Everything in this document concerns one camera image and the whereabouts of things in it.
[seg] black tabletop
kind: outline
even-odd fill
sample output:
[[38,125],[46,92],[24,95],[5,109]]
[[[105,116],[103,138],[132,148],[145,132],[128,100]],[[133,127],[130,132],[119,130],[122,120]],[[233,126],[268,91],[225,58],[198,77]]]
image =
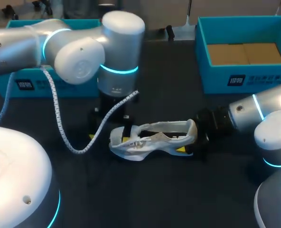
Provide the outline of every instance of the black tabletop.
[[[140,100],[129,106],[137,125],[186,120],[203,107],[246,96],[202,93],[193,41],[145,42],[137,86]],[[77,149],[89,142],[87,114],[97,102],[60,100],[65,131]],[[52,99],[12,99],[2,126],[32,136],[48,153],[61,191],[59,227],[258,227],[253,199],[262,180],[252,165],[252,135],[214,142],[205,163],[162,152],[131,162],[109,151],[108,127],[87,155],[68,151]]]

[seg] cable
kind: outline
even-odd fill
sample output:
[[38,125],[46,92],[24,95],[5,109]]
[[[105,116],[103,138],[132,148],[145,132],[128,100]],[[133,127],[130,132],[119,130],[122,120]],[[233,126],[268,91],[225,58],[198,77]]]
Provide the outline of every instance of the cable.
[[9,81],[8,81],[8,86],[7,86],[7,91],[6,91],[6,96],[4,98],[4,103],[0,112],[0,122],[4,116],[4,114],[6,113],[7,109],[8,109],[8,105],[9,105],[9,97],[10,97],[10,93],[12,91],[13,88],[13,82],[14,82],[14,77],[15,77],[15,72],[11,73],[9,76]]
[[115,106],[113,106],[113,108],[110,109],[110,111],[106,114],[106,116],[103,118],[101,124],[99,125],[93,139],[89,142],[89,144],[82,150],[76,150],[72,147],[72,145],[70,144],[66,133],[63,129],[62,126],[62,122],[61,122],[61,117],[60,117],[60,111],[59,111],[59,104],[58,104],[58,97],[57,97],[57,92],[56,92],[56,88],[54,85],[54,81],[51,77],[51,75],[48,73],[48,71],[41,66],[40,69],[43,71],[43,73],[45,74],[45,76],[47,77],[49,83],[50,83],[50,87],[52,90],[52,96],[53,96],[53,102],[54,102],[54,109],[55,109],[55,115],[56,115],[56,122],[57,122],[57,126],[60,132],[60,135],[65,143],[65,145],[67,146],[67,148],[76,154],[83,154],[86,153],[90,147],[93,145],[93,143],[95,142],[95,140],[97,139],[98,135],[100,134],[100,132],[102,131],[103,126],[105,125],[105,123],[107,122],[108,118],[112,115],[112,113],[118,109],[120,106],[122,106],[124,103],[126,103],[127,101],[129,101],[131,98],[133,98],[135,95],[137,95],[139,92],[136,90],[133,93],[131,93],[129,96],[127,96],[126,98],[124,98],[122,101],[120,101],[119,103],[117,103]]

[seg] blue led ring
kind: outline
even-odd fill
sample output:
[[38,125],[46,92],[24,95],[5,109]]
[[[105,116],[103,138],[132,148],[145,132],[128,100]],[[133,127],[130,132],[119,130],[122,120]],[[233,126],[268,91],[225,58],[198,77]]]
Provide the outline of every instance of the blue led ring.
[[273,164],[270,164],[269,162],[267,162],[264,158],[263,158],[264,162],[267,164],[267,165],[270,165],[272,167],[276,167],[276,168],[281,168],[281,165],[273,165]]
[[255,103],[256,108],[258,109],[258,112],[259,112],[259,114],[260,114],[260,117],[261,117],[261,119],[262,119],[262,121],[263,121],[263,120],[264,120],[264,116],[263,116],[263,113],[262,113],[262,111],[261,111],[261,108],[260,108],[260,105],[259,105],[259,103],[258,103],[258,100],[256,99],[256,95],[255,95],[255,94],[253,94],[253,100],[254,100],[254,103]]
[[42,46],[42,55],[43,55],[43,57],[44,57],[44,59],[46,59],[46,55],[45,55],[45,49],[46,49],[46,46],[47,46],[47,42],[55,35],[55,34],[57,34],[58,32],[62,32],[62,31],[71,31],[71,29],[69,29],[69,28],[61,28],[61,29],[58,29],[58,30],[56,30],[56,31],[54,31],[54,32],[52,32],[52,33],[50,33],[50,35],[48,35],[47,36],[47,38],[46,38],[46,40],[45,40],[45,42],[44,42],[44,44],[43,44],[43,46]]
[[135,68],[132,69],[132,70],[113,70],[113,69],[110,69],[110,68],[108,68],[108,67],[106,67],[106,66],[104,66],[104,65],[101,65],[101,67],[102,67],[103,69],[105,69],[106,71],[109,71],[109,72],[115,73],[115,74],[120,74],[120,75],[132,74],[132,73],[136,72],[136,71],[138,70],[138,68],[139,68],[139,67],[137,66],[137,67],[135,67]]
[[52,227],[52,225],[53,225],[53,223],[54,223],[54,221],[55,221],[55,219],[56,219],[56,217],[57,217],[57,214],[58,214],[58,211],[59,211],[59,207],[60,207],[60,192],[59,192],[59,199],[58,199],[57,210],[56,210],[56,212],[55,212],[55,215],[54,215],[52,221],[50,222],[50,224],[48,225],[47,228],[51,228],[51,227]]

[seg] shoe upper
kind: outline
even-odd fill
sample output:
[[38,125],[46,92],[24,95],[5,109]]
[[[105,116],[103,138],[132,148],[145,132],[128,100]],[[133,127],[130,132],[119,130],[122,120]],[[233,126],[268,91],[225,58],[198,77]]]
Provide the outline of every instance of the shoe upper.
[[[158,122],[144,124],[141,126],[132,126],[131,137],[128,141],[122,142],[123,127],[116,128],[111,132],[110,146],[113,149],[119,149],[126,152],[148,152],[153,150],[163,150],[165,148],[180,148],[192,144],[197,139],[197,127],[193,120],[175,121],[175,122]],[[139,135],[142,131],[156,132],[150,137]],[[178,138],[169,138],[164,133],[186,133],[185,136]]]

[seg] logo label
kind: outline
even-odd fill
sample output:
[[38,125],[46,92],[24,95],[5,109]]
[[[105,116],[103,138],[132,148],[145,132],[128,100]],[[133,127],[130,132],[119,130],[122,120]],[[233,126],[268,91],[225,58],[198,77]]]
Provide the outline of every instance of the logo label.
[[17,79],[15,82],[19,90],[34,90],[34,86],[29,79]]
[[246,75],[231,75],[227,86],[242,86]]

